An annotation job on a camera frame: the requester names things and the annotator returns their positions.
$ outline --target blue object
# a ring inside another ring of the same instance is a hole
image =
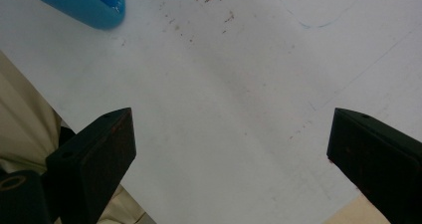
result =
[[[94,28],[111,29],[124,18],[124,0],[42,1]]]

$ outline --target beige fabric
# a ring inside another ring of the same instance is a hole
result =
[[[388,220],[361,194],[324,224],[388,224]]]
[[[0,51],[0,166],[7,172],[45,172],[45,158],[58,148],[60,123],[60,117]],[[120,185],[100,223],[131,224],[143,214]]]
[[[155,224],[155,221],[152,220],[152,218],[148,215],[148,213],[145,213],[139,221],[136,222],[136,224]]]

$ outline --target table surface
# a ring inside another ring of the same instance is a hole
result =
[[[358,191],[334,108],[422,140],[422,0],[126,0],[88,27],[0,0],[0,49],[68,125],[132,107],[123,184],[158,224],[321,223]]]

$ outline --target screw hole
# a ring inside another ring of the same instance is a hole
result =
[[[68,157],[71,157],[72,155],[74,155],[72,152],[65,152],[62,154],[62,158],[68,158]]]
[[[20,186],[22,183],[26,181],[25,176],[13,176],[9,177],[6,180],[0,182],[0,191],[8,191],[15,187]]]

